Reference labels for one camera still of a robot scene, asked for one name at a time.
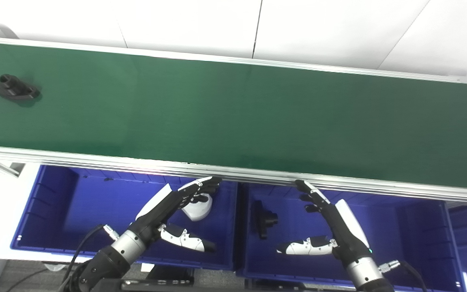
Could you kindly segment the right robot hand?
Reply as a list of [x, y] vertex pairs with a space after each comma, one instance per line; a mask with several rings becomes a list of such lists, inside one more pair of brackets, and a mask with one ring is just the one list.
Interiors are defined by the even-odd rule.
[[276, 247], [277, 253], [300, 256], [332, 254], [344, 267], [373, 260], [365, 234], [344, 200], [333, 204], [322, 191], [308, 181], [297, 179], [294, 183], [297, 190], [302, 192], [300, 199], [309, 202], [304, 207], [306, 212], [320, 214], [330, 228], [332, 237], [313, 236], [280, 243]]

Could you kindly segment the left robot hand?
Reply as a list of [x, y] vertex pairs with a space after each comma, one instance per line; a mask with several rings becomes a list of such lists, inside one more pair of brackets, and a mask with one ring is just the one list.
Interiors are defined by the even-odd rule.
[[168, 188], [169, 192], [146, 214], [139, 216], [128, 227], [134, 237], [148, 249], [157, 240], [165, 240], [173, 245], [192, 249], [202, 253], [213, 253], [216, 246], [213, 242], [201, 239], [185, 228], [168, 224], [168, 219], [192, 201], [204, 198], [204, 194], [213, 194], [222, 182], [220, 177], [205, 177], [191, 181], [177, 190]]

